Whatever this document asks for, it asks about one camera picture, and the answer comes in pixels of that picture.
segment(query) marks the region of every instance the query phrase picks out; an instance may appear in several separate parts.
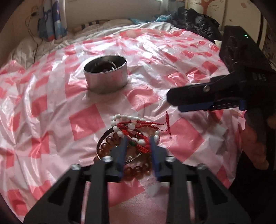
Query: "plastic tablecloth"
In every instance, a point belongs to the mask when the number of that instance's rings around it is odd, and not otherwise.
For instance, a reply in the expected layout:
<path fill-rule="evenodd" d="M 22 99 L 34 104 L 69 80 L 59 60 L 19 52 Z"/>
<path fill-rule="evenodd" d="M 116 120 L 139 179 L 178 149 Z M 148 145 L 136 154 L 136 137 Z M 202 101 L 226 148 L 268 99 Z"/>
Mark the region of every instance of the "plastic tablecloth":
<path fill-rule="evenodd" d="M 127 58 L 129 82 L 97 95 L 82 69 L 109 54 Z M 0 192 L 20 220 L 71 164 L 93 163 L 96 144 L 118 113 L 163 123 L 168 111 L 172 135 L 162 132 L 160 146 L 185 164 L 205 163 L 226 187 L 234 180 L 242 114 L 180 113 L 166 102 L 172 87 L 228 74 L 219 48 L 201 36 L 128 30 L 51 52 L 27 70 L 10 61 L 0 74 Z M 153 175 L 109 183 L 108 196 L 112 224 L 165 223 L 168 185 Z"/>

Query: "pile of jewelry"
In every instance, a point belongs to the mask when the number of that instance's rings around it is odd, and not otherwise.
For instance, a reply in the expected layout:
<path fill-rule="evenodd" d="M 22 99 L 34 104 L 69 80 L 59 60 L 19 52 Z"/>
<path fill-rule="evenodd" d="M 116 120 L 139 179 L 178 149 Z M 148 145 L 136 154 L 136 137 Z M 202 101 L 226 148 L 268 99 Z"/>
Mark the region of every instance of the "pile of jewelry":
<path fill-rule="evenodd" d="M 131 181 L 133 178 L 142 179 L 144 175 L 151 174 L 151 157 L 149 137 L 153 135 L 156 144 L 159 143 L 160 131 L 169 131 L 169 115 L 166 113 L 166 122 L 164 124 L 146 121 L 144 118 L 127 116 L 125 114 L 116 114 L 112 116 L 110 122 L 113 128 L 113 135 L 108 136 L 100 148 L 97 149 L 97 156 L 94 163 L 104 156 L 109 156 L 111 149 L 120 145 L 121 139 L 127 137 L 129 145 L 127 147 L 126 162 L 128 163 L 138 160 L 142 162 L 142 166 L 131 168 L 126 166 L 124 169 L 124 180 Z M 167 130 L 161 130 L 157 126 L 167 125 Z"/>

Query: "metal bowl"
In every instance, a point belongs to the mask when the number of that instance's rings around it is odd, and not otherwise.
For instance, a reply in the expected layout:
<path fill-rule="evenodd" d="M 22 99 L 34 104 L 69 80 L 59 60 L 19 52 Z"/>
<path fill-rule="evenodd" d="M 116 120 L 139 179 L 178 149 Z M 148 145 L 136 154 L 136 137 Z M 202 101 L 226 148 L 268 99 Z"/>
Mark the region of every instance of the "metal bowl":
<path fill-rule="evenodd" d="M 125 57 L 108 55 L 96 58 L 83 68 L 89 89 L 94 93 L 112 93 L 128 83 Z"/>

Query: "tree decal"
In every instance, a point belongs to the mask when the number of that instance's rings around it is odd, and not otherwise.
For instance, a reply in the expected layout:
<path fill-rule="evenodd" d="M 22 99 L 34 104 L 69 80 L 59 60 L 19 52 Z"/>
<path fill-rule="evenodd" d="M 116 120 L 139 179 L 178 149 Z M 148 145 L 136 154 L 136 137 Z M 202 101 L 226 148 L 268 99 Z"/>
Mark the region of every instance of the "tree decal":
<path fill-rule="evenodd" d="M 220 7 L 218 6 L 218 5 L 211 5 L 210 6 L 210 3 L 211 2 L 213 2 L 213 1 L 217 1 L 217 0 L 207 0 L 207 1 L 205 1 L 205 0 L 200 0 L 198 3 L 194 3 L 193 2 L 193 5 L 197 5 L 197 4 L 199 4 L 199 5 L 201 5 L 202 7 L 203 7 L 203 14 L 205 14 L 205 15 L 207 15 L 207 9 L 209 8 L 209 7 L 211 7 L 213 10 L 217 10 L 217 9 L 220 9 Z"/>

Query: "blue curtain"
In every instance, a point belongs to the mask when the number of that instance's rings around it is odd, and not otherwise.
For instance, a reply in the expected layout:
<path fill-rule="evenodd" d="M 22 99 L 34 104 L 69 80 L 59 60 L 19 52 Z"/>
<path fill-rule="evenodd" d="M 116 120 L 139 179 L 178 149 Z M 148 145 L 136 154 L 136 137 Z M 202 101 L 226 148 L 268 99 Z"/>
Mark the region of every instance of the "blue curtain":
<path fill-rule="evenodd" d="M 67 35 L 65 0 L 43 0 L 39 15 L 40 38 L 52 41 Z"/>

